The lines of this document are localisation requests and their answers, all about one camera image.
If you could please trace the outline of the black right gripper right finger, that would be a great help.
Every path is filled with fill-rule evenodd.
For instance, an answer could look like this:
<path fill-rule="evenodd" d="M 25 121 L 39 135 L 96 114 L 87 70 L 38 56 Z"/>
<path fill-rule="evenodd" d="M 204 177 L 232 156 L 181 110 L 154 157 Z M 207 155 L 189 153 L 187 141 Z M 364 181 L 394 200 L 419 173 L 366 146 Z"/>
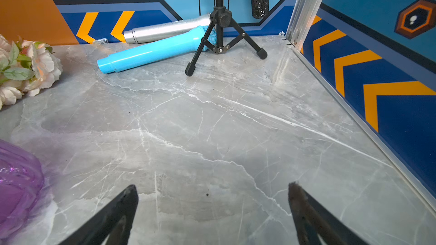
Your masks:
<path fill-rule="evenodd" d="M 366 245 L 297 182 L 288 184 L 288 203 L 299 244 Z"/>

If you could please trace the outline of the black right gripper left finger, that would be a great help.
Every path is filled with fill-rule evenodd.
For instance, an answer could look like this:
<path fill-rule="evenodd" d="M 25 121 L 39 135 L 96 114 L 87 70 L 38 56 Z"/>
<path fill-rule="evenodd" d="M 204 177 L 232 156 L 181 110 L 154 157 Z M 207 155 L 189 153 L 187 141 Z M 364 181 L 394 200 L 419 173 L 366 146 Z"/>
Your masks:
<path fill-rule="evenodd" d="M 139 196 L 135 185 L 126 187 L 62 245 L 126 245 L 133 226 Z"/>

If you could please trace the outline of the purple blue glass vase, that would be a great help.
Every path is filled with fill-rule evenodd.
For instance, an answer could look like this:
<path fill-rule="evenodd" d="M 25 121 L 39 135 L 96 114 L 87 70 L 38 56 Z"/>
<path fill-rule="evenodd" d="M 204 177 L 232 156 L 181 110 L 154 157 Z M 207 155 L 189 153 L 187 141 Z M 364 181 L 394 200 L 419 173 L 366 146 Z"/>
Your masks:
<path fill-rule="evenodd" d="M 1 140 L 1 240 L 8 239 L 27 222 L 43 186 L 40 161 Z"/>

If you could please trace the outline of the silver microphone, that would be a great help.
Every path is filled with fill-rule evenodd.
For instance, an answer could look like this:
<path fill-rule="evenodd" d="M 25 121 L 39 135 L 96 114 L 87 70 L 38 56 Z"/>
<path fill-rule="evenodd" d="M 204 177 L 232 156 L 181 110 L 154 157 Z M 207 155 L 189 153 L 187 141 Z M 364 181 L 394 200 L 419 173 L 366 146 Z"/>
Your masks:
<path fill-rule="evenodd" d="M 207 13 L 195 19 L 179 20 L 153 26 L 133 28 L 124 31 L 123 37 L 128 44 L 144 44 L 162 40 L 168 37 L 184 34 L 199 26 L 208 26 L 211 14 Z"/>

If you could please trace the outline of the light blue microphone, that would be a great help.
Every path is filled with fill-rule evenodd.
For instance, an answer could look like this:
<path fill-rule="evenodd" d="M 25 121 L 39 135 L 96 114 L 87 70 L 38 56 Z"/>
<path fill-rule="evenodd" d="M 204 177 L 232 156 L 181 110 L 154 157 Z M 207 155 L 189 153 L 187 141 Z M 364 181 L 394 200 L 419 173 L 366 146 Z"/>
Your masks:
<path fill-rule="evenodd" d="M 207 28 L 207 26 L 198 26 L 184 34 L 111 54 L 104 59 L 98 60 L 98 67 L 104 74 L 118 73 L 195 52 L 200 46 Z"/>

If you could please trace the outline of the black tripod microphone stand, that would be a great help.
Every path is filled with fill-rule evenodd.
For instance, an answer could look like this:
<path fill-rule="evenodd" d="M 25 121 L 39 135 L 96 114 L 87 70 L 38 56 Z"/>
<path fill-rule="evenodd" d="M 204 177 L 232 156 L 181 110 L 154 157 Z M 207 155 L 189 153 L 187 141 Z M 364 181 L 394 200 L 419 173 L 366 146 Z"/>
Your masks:
<path fill-rule="evenodd" d="M 209 48 L 216 54 L 223 54 L 230 50 L 242 39 L 256 51 L 257 56 L 264 60 L 268 53 L 249 36 L 249 34 L 232 18 L 232 13 L 225 7 L 224 0 L 215 0 L 213 12 L 210 15 L 211 21 L 207 29 L 204 31 L 200 44 L 194 54 L 191 62 L 187 64 L 185 74 L 191 77 L 195 71 L 196 63 L 204 48 Z M 232 27 L 239 35 L 236 36 L 227 45 L 224 44 L 224 29 Z"/>

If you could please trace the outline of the aluminium corner post right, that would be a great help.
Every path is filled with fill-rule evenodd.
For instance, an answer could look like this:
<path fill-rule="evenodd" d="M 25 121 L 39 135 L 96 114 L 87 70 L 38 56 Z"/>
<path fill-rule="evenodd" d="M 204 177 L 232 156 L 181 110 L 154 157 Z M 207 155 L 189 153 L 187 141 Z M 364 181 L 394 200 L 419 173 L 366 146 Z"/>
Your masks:
<path fill-rule="evenodd" d="M 296 0 L 294 10 L 286 32 L 286 38 L 301 50 L 322 0 Z"/>

